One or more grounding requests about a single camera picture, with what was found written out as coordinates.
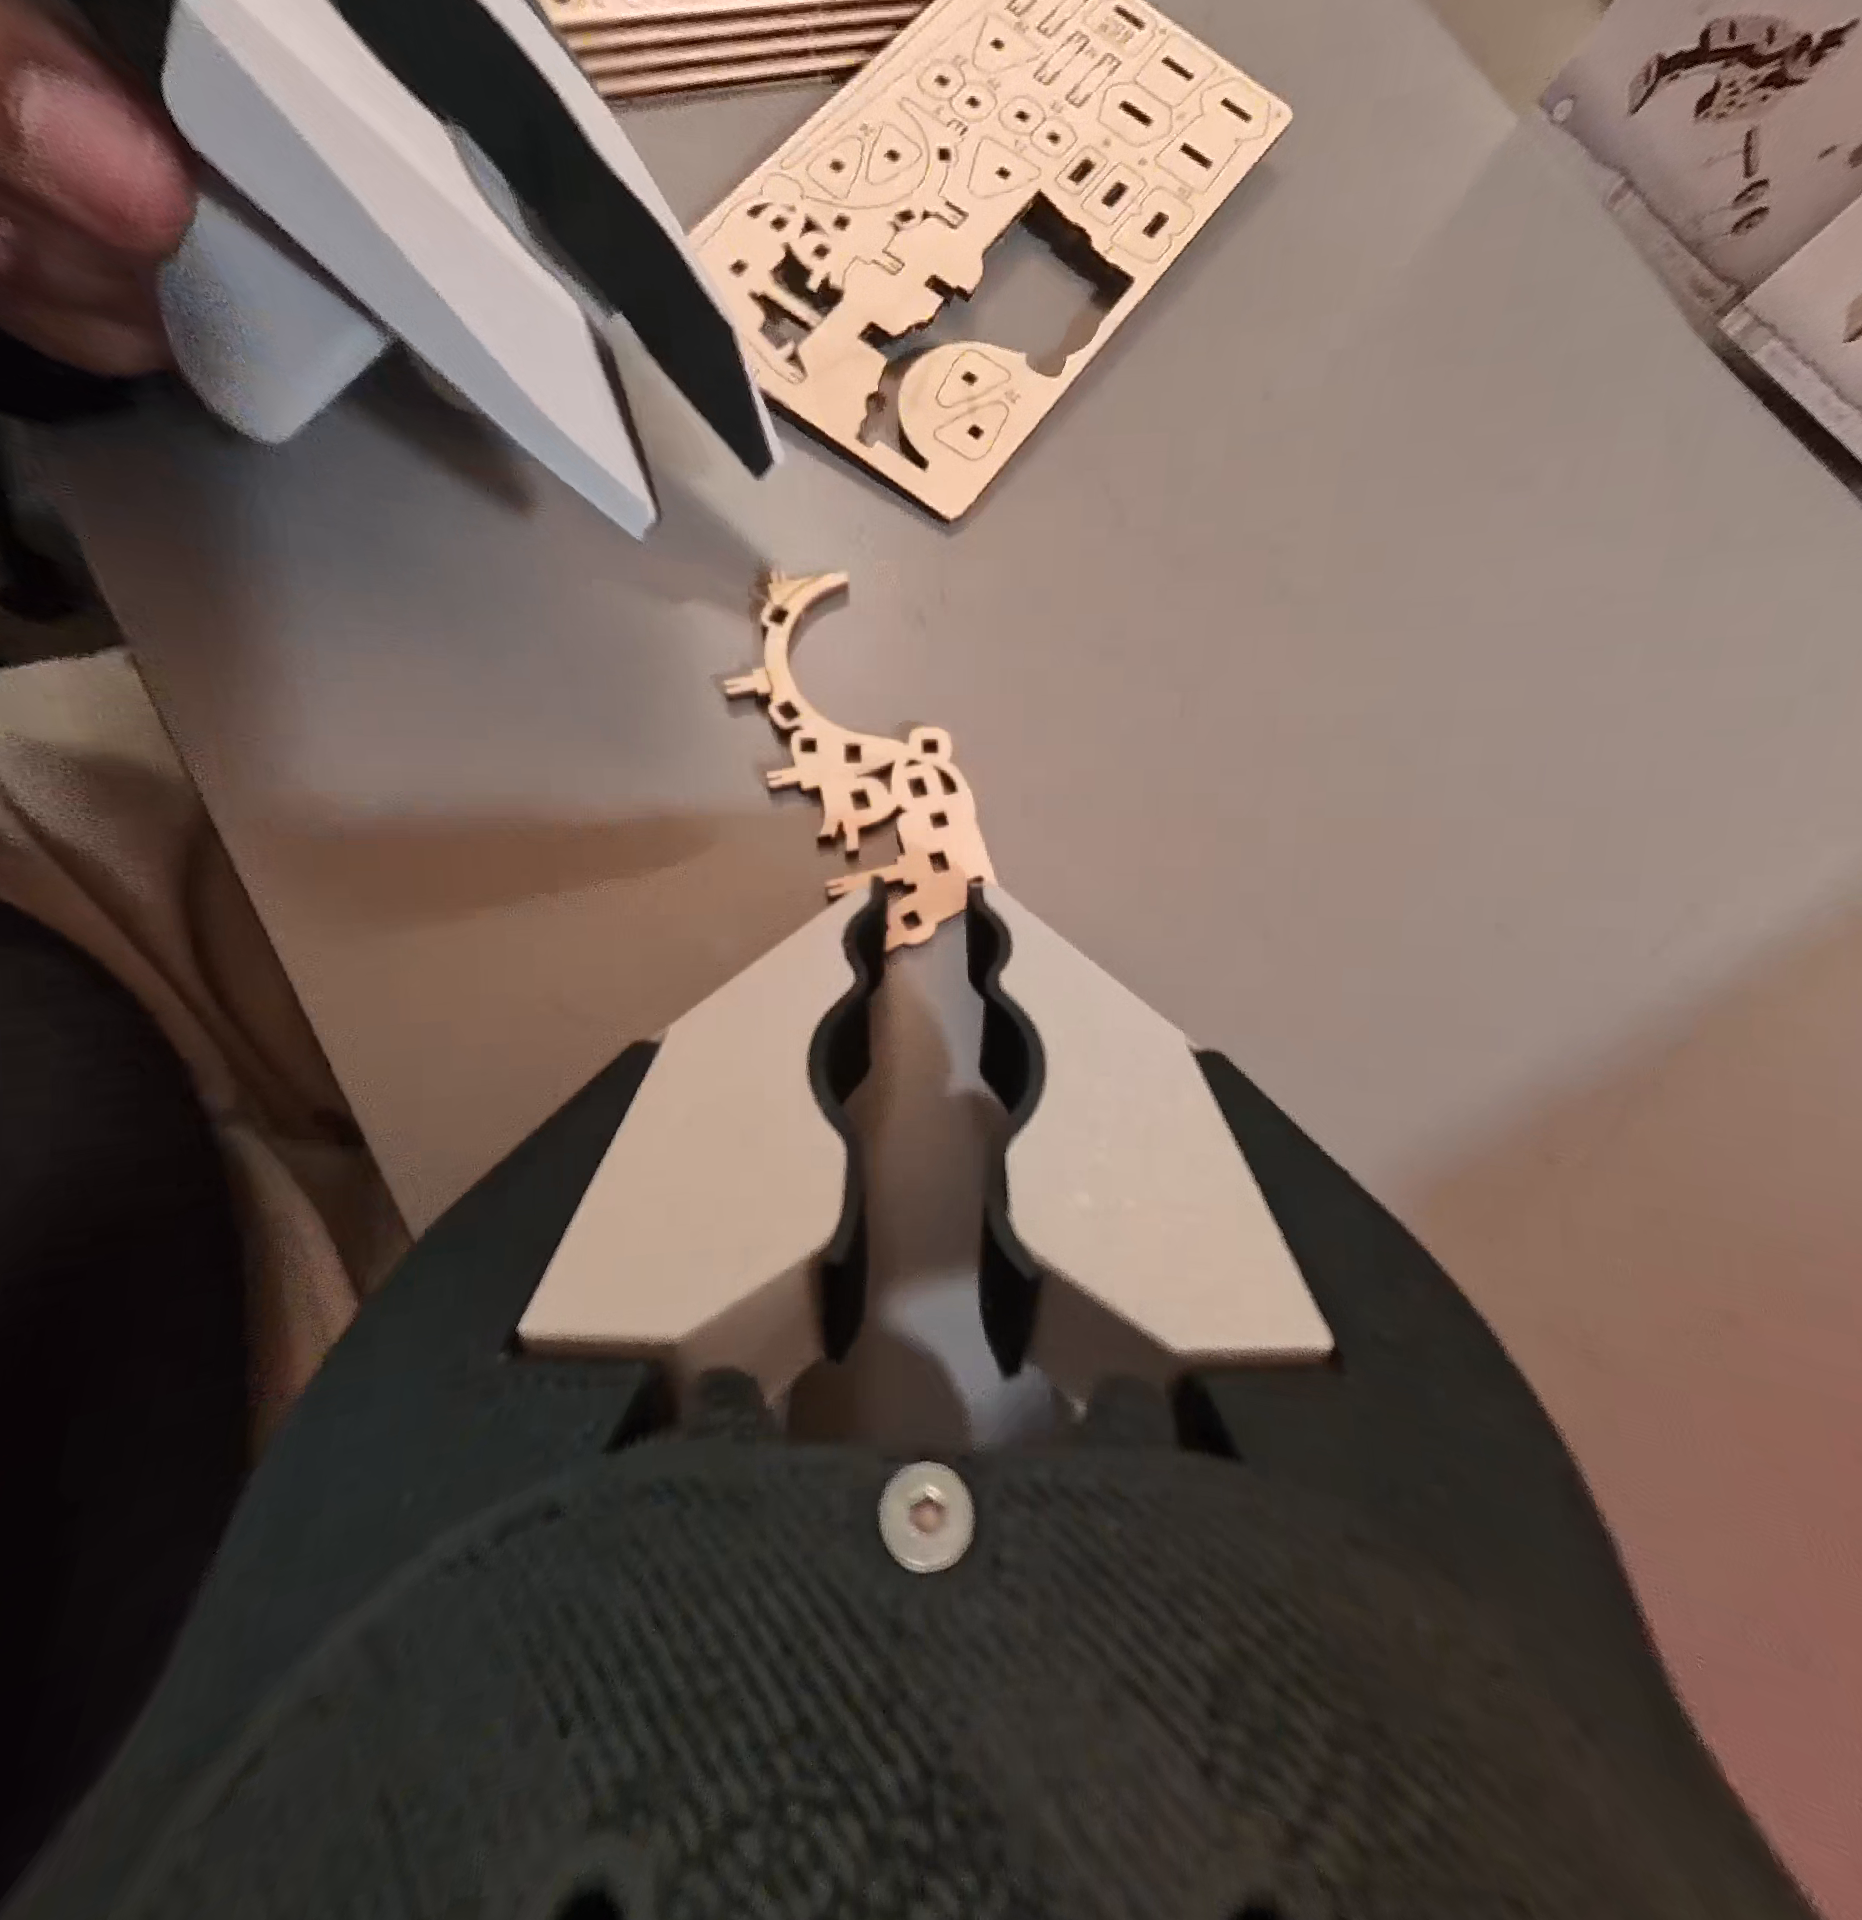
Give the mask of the grey desk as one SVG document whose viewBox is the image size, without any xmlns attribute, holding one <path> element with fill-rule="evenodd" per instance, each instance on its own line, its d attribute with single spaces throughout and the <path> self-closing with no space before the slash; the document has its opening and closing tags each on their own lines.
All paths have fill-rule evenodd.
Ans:
<svg viewBox="0 0 1862 1920">
<path fill-rule="evenodd" d="M 1176 14 L 1296 117 L 958 525 L 631 347 L 647 541 L 402 367 L 40 471 L 416 1231 L 818 909 L 717 676 L 849 569 L 818 698 L 1422 1235 L 1862 1915 L 1862 505 L 1416 4 Z"/>
</svg>

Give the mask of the instruction booklet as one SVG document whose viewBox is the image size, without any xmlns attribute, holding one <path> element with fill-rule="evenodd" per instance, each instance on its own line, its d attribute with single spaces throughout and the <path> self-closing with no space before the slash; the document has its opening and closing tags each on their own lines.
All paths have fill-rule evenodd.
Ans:
<svg viewBox="0 0 1862 1920">
<path fill-rule="evenodd" d="M 1612 4 L 1539 111 L 1711 347 L 1862 485 L 1862 4 Z"/>
</svg>

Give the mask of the stack of wooden sheets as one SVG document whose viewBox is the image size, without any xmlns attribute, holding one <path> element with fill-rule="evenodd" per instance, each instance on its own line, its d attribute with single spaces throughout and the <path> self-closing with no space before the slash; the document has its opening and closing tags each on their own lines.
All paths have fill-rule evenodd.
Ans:
<svg viewBox="0 0 1862 1920">
<path fill-rule="evenodd" d="M 540 4 L 609 102 L 841 80 L 923 4 Z"/>
</svg>

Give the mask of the wooden puzzle piece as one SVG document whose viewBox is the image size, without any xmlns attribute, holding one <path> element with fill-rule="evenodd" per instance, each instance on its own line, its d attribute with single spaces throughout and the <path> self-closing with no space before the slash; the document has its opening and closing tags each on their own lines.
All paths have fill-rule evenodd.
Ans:
<svg viewBox="0 0 1862 1920">
<path fill-rule="evenodd" d="M 770 569 L 754 595 L 758 663 L 719 687 L 731 700 L 754 700 L 780 734 L 787 760 L 767 769 L 763 784 L 812 796 L 818 842 L 846 850 L 849 874 L 831 880 L 825 897 L 878 885 L 885 947 L 921 947 L 964 916 L 976 882 L 995 880 L 992 855 L 944 730 L 849 730 L 800 691 L 794 645 L 803 617 L 841 591 L 849 573 Z"/>
</svg>

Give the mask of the wooden puzzle sheet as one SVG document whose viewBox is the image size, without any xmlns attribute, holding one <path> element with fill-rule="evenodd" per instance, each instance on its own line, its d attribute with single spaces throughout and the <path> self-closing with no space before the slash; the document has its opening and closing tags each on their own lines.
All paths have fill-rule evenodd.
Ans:
<svg viewBox="0 0 1862 1920">
<path fill-rule="evenodd" d="M 691 238 L 763 398 L 961 520 L 1290 121 L 1154 4 L 932 4 Z"/>
</svg>

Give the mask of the person's beige trousers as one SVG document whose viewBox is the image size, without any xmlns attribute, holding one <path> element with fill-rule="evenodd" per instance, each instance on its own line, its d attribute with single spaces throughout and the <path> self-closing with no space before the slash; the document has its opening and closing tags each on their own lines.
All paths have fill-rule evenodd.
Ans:
<svg viewBox="0 0 1862 1920">
<path fill-rule="evenodd" d="M 264 1282 L 295 1314 L 351 1317 L 409 1235 L 121 648 L 0 670 L 0 897 L 101 958 L 175 1045 Z"/>
</svg>

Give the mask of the person's black top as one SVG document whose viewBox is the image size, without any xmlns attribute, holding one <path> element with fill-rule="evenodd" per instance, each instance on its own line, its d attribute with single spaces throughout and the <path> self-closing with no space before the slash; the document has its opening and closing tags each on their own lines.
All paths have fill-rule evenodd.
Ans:
<svg viewBox="0 0 1862 1920">
<path fill-rule="evenodd" d="M 0 901 L 0 1906 L 148 1697 L 247 1473 L 222 1140 L 147 1005 Z"/>
</svg>

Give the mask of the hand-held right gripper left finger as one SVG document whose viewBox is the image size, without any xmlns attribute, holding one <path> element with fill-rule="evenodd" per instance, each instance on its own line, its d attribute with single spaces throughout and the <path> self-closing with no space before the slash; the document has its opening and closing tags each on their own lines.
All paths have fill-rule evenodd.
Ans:
<svg viewBox="0 0 1862 1920">
<path fill-rule="evenodd" d="M 885 974 L 876 882 L 665 1027 L 515 1340 L 763 1398 L 849 1354 L 867 1310 L 867 1169 L 849 1113 Z"/>
</svg>

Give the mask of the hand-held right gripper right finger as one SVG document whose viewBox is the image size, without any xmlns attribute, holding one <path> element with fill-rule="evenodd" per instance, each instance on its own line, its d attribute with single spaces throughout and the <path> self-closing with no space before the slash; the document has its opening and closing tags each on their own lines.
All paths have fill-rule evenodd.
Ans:
<svg viewBox="0 0 1862 1920">
<path fill-rule="evenodd" d="M 966 895 L 966 978 L 1005 1113 L 976 1269 L 998 1373 L 1084 1403 L 1111 1378 L 1326 1361 L 1326 1314 L 1182 1027 L 992 882 Z"/>
</svg>

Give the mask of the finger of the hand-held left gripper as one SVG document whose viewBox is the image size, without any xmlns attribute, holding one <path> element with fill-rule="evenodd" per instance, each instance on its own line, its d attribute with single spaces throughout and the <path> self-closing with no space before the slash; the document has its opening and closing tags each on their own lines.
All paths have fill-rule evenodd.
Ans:
<svg viewBox="0 0 1862 1920">
<path fill-rule="evenodd" d="M 727 303 L 540 4 L 345 4 L 383 68 L 495 168 L 590 295 L 754 475 L 780 457 Z"/>
<path fill-rule="evenodd" d="M 611 311 L 332 4 L 175 4 L 161 100 L 204 176 L 158 308 L 214 417 L 288 441 L 402 348 L 623 531 L 652 529 Z"/>
</svg>

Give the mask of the person's left hand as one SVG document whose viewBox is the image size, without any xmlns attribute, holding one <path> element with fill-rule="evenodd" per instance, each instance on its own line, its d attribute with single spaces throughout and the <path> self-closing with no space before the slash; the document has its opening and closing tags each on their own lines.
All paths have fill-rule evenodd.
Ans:
<svg viewBox="0 0 1862 1920">
<path fill-rule="evenodd" d="M 158 108 L 42 4 L 0 4 L 0 333 L 101 376 L 170 370 L 161 267 L 195 181 Z"/>
</svg>

